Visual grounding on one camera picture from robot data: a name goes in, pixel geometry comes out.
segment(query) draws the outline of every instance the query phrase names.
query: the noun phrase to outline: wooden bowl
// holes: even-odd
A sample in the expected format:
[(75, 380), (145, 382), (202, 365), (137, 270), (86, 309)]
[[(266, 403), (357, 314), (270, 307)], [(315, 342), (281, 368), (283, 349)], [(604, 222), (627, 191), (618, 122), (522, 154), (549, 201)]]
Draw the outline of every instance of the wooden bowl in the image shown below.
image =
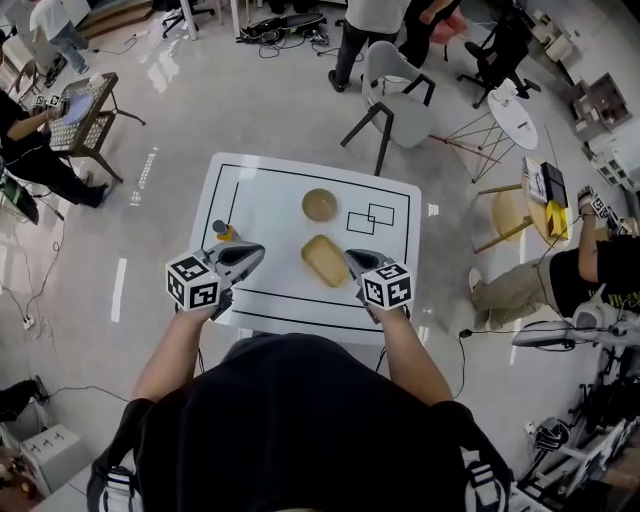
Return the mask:
[(336, 196), (324, 188), (314, 188), (302, 199), (302, 211), (311, 220), (326, 222), (335, 217), (338, 211)]

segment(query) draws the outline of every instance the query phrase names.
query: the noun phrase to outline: wire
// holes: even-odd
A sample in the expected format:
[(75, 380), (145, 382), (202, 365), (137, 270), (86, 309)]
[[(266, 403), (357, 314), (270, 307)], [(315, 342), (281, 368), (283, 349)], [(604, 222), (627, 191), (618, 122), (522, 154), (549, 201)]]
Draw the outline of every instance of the wire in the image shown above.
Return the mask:
[(202, 357), (202, 350), (198, 347), (198, 362), (200, 363), (200, 374), (204, 373), (204, 358)]
[(382, 350), (380, 351), (380, 358), (378, 359), (378, 364), (376, 365), (376, 373), (378, 373), (378, 370), (380, 369), (380, 365), (382, 364), (382, 360), (384, 359), (384, 355), (387, 353), (387, 347), (382, 347)]
[(467, 356), (464, 353), (464, 345), (462, 345), (460, 336), (458, 336), (458, 343), (460, 344), (460, 350), (462, 351), (462, 384), (460, 385), (460, 391), (458, 391), (458, 393), (453, 397), (454, 400), (462, 394), (462, 390), (464, 389), (464, 374), (467, 366)]
[[(322, 57), (323, 55), (331, 55), (332, 57), (337, 57), (338, 55), (332, 52), (340, 50), (339, 46), (336, 46), (335, 48), (329, 48), (328, 50), (318, 50), (317, 46), (321, 46), (321, 45), (319, 45), (318, 43), (311, 44), (311, 48), (313, 49), (313, 51), (316, 52), (316, 55), (318, 57)], [(362, 62), (363, 60), (364, 60), (364, 55), (362, 54), (362, 52), (358, 53), (358, 56), (356, 57), (355, 62)]]
[[(261, 59), (275, 59), (276, 57), (278, 57), (280, 55), (280, 51), (281, 50), (290, 50), (291, 48), (297, 48), (298, 46), (302, 46), (306, 42), (307, 42), (307, 36), (304, 35), (304, 36), (302, 36), (302, 41), (300, 41), (299, 43), (293, 44), (291, 46), (285, 46), (287, 44), (287, 36), (284, 36), (282, 38), (282, 44), (281, 45), (278, 45), (278, 43), (274, 43), (274, 44), (262, 43), (262, 44), (260, 44), (260, 48), (258, 49), (258, 56)], [(276, 53), (274, 55), (263, 55), (262, 50), (264, 48), (268, 48), (269, 50), (273, 50)]]
[(54, 396), (56, 396), (58, 393), (60, 393), (61, 391), (82, 391), (85, 389), (97, 389), (98, 391), (102, 391), (103, 393), (106, 393), (107, 395), (111, 395), (114, 398), (117, 398), (118, 400), (122, 400), (125, 403), (129, 403), (130, 400), (126, 400), (124, 398), (122, 398), (121, 396), (116, 395), (115, 393), (112, 393), (111, 391), (107, 391), (106, 389), (102, 389), (99, 388), (98, 386), (84, 386), (84, 387), (71, 387), (71, 386), (65, 386), (63, 388), (60, 388), (58, 391), (54, 391), (53, 393), (51, 393), (48, 398), (51, 399)]
[(47, 273), (44, 276), (44, 281), (42, 281), (42, 288), (40, 288), (40, 291), (36, 293), (34, 296), (32, 296), (31, 299), (29, 299), (29, 302), (27, 302), (27, 307), (25, 308), (25, 313), (27, 316), (29, 316), (29, 306), (31, 305), (31, 303), (44, 293), (44, 287), (47, 285), (47, 279), (49, 279), (49, 274), (51, 273), (51, 269), (53, 269), (53, 266), (56, 264), (56, 261), (58, 260), (58, 256), (60, 256), (60, 251), (62, 250), (62, 244), (64, 243), (64, 227), (65, 227), (65, 222), (62, 222), (62, 237), (60, 238), (60, 242), (53, 242), (53, 250), (56, 253), (56, 255), (53, 257), (53, 261), (51, 262), (51, 265), (49, 265), (49, 270), (47, 270)]
[(131, 50), (131, 48), (133, 48), (136, 43), (138, 42), (138, 38), (136, 36), (130, 37), (129, 39), (127, 39), (124, 43), (122, 43), (123, 45), (126, 45), (129, 41), (133, 41), (132, 44), (130, 44), (129, 46), (127, 46), (124, 50), (122, 50), (121, 52), (112, 52), (111, 50), (102, 50), (100, 48), (94, 48), (93, 50), (91, 50), (93, 53), (110, 53), (111, 55), (122, 55), (124, 53), (127, 53), (129, 50)]

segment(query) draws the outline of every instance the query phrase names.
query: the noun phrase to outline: hand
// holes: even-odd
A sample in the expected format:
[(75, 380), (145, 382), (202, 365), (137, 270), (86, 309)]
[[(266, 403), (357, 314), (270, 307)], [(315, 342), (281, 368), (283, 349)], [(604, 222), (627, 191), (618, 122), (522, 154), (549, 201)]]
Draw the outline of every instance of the hand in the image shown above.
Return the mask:
[(591, 206), (591, 203), (582, 205), (580, 208), (580, 215), (595, 215), (596, 211)]
[(400, 306), (398, 308), (390, 309), (389, 311), (374, 306), (373, 304), (367, 304), (367, 307), (371, 310), (371, 312), (375, 315), (375, 317), (380, 320), (380, 323), (384, 326), (387, 322), (391, 322), (394, 320), (407, 320), (407, 315), (404, 314), (404, 307)]
[(55, 121), (56, 119), (60, 119), (63, 111), (64, 104), (62, 102), (60, 102), (57, 107), (47, 107), (47, 120)]
[(422, 14), (420, 15), (420, 21), (425, 25), (431, 25), (431, 22), (435, 17), (436, 15), (432, 13), (429, 9), (427, 9), (426, 11), (423, 11)]
[(185, 320), (190, 322), (204, 324), (209, 318), (211, 318), (216, 310), (217, 306), (211, 306), (210, 308), (196, 309), (195, 311), (178, 311), (177, 315), (181, 316)]

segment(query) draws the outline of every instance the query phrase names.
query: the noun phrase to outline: table leg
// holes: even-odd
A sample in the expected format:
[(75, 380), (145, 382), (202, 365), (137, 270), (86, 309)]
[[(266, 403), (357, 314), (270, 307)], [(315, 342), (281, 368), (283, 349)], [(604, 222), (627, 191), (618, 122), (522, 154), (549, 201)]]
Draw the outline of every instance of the table leg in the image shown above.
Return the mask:
[(522, 188), (522, 184), (518, 183), (517, 185), (507, 185), (505, 187), (497, 187), (497, 188), (488, 188), (486, 190), (481, 190), (478, 192), (478, 195), (481, 196), (483, 194), (495, 194), (497, 192), (508, 192), (509, 190), (519, 190)]
[(182, 6), (182, 14), (184, 15), (184, 20), (187, 22), (187, 29), (189, 30), (191, 40), (195, 41), (198, 39), (198, 35), (196, 33), (196, 24), (193, 21), (193, 14), (191, 14), (189, 0), (180, 0), (180, 5)]
[(494, 238), (493, 240), (491, 240), (491, 242), (488, 242), (488, 243), (484, 244), (482, 247), (479, 247), (478, 249), (474, 249), (473, 252), (475, 254), (478, 254), (478, 253), (480, 253), (482, 251), (486, 251), (490, 247), (493, 247), (494, 245), (499, 244), (503, 240), (506, 240), (507, 238), (512, 237), (516, 233), (519, 233), (523, 229), (528, 228), (529, 226), (531, 226), (531, 224), (533, 224), (533, 221), (531, 220), (531, 217), (529, 217), (527, 215), (524, 219), (522, 219), (522, 222), (520, 224), (518, 224), (515, 228), (510, 229), (506, 233), (500, 235), (498, 238)]
[(118, 103), (116, 102), (116, 96), (115, 94), (113, 94), (113, 90), (111, 91), (111, 99), (113, 100), (113, 105), (115, 107), (113, 110), (115, 110), (116, 114), (121, 114), (123, 116), (130, 117), (131, 119), (135, 119), (136, 121), (140, 121), (140, 124), (142, 124), (142, 126), (145, 126), (147, 124), (146, 121), (143, 121), (138, 116), (130, 114), (129, 112), (126, 112), (124, 110), (120, 110), (120, 108), (118, 107)]
[(233, 20), (233, 33), (236, 37), (240, 37), (240, 20), (238, 18), (238, 0), (230, 0), (231, 19)]
[[(515, 145), (516, 143), (513, 142), (511, 146), (509, 146), (509, 148), (498, 157), (498, 162), (502, 159), (503, 156), (505, 156), (509, 151), (511, 151)], [(471, 180), (471, 183), (477, 183), (480, 180), (480, 178), (482, 178), (485, 174), (487, 174), (491, 169), (493, 169), (496, 166), (496, 162), (493, 162), (489, 167), (487, 167), (488, 163), (489, 163), (489, 160), (485, 162), (480, 172), (477, 173), (476, 176)]]
[(111, 166), (107, 163), (104, 157), (96, 150), (88, 148), (84, 146), (82, 150), (79, 152), (79, 156), (88, 156), (89, 158), (93, 158), (96, 162), (98, 162), (104, 170), (107, 171), (113, 178), (118, 182), (122, 183), (122, 178), (114, 171)]

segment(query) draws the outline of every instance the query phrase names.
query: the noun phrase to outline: yellow object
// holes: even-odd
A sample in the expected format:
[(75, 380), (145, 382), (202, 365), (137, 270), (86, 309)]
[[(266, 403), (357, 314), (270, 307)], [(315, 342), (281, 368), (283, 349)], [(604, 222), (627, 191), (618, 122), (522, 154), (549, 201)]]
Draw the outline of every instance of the yellow object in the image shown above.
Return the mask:
[(349, 269), (343, 252), (326, 236), (314, 236), (300, 250), (300, 255), (332, 288), (339, 288), (349, 280)]
[(567, 240), (567, 211), (555, 201), (547, 204), (547, 229), (549, 236)]
[(228, 229), (227, 232), (224, 233), (223, 235), (221, 234), (217, 234), (216, 238), (218, 240), (221, 240), (223, 242), (229, 242), (233, 240), (233, 233), (234, 233), (234, 229), (233, 226), (231, 224), (228, 224)]

